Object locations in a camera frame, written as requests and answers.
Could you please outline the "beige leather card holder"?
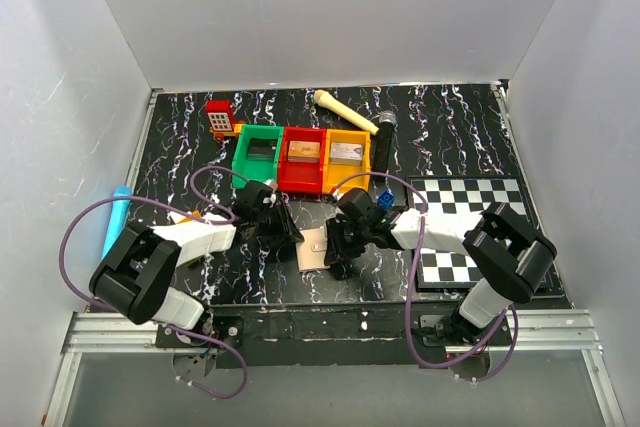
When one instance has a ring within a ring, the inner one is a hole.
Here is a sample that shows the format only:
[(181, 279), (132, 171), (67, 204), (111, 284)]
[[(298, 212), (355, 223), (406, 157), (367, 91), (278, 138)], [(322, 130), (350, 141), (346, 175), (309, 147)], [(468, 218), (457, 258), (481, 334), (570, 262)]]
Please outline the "beige leather card holder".
[(328, 269), (324, 264), (327, 252), (327, 234), (324, 227), (301, 231), (303, 241), (296, 244), (298, 271), (307, 273)]

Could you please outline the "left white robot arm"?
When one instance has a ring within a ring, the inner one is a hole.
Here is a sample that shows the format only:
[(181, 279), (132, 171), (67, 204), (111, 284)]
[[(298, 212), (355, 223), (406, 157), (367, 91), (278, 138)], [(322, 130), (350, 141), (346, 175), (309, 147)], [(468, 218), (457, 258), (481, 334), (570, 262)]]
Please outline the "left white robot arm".
[(193, 329), (204, 306), (172, 287), (178, 267), (253, 236), (266, 238), (275, 249), (304, 241), (269, 183), (246, 183), (230, 212), (231, 219), (207, 213), (167, 226), (128, 224), (91, 277), (91, 294), (136, 325), (157, 321)]

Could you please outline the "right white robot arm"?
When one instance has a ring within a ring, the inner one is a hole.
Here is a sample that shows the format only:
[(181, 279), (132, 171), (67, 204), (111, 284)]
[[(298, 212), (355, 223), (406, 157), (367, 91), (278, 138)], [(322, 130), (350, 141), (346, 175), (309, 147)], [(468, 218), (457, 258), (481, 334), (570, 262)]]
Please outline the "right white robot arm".
[(492, 202), (469, 213), (437, 212), (418, 195), (413, 207), (384, 207), (361, 188), (337, 201), (338, 213), (326, 221), (328, 266), (358, 258), (373, 244), (380, 249), (429, 248), (468, 256), (480, 271), (447, 320), (435, 326), (441, 338), (477, 342), (511, 304), (531, 301), (556, 256), (555, 245), (509, 204)]

